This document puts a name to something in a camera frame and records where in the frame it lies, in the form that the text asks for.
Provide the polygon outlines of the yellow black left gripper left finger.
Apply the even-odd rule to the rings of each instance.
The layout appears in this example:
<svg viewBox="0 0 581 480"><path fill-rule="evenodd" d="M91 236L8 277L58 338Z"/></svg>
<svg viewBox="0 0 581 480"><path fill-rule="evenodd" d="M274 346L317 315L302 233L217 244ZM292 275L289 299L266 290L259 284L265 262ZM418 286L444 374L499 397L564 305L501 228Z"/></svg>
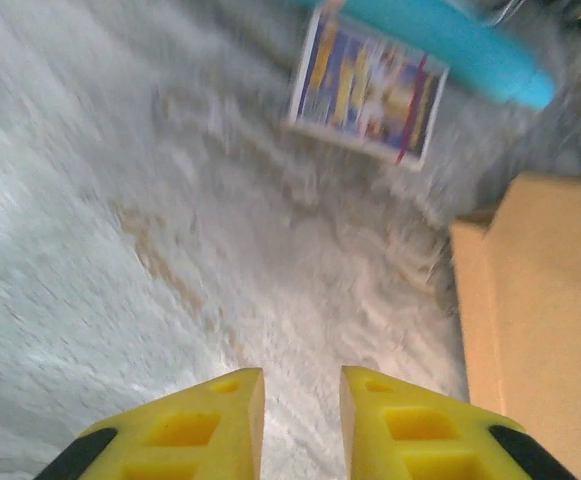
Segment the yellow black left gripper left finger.
<svg viewBox="0 0 581 480"><path fill-rule="evenodd" d="M103 419L40 479L258 479L264 374L245 368Z"/></svg>

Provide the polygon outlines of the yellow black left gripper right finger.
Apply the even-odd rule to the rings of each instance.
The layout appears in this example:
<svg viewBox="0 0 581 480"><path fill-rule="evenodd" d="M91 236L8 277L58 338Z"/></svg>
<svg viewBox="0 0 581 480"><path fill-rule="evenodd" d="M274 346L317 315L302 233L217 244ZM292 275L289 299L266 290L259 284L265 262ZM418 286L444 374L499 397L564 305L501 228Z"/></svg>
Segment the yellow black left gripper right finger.
<svg viewBox="0 0 581 480"><path fill-rule="evenodd" d="M350 479L570 479L517 422L360 366L340 376Z"/></svg>

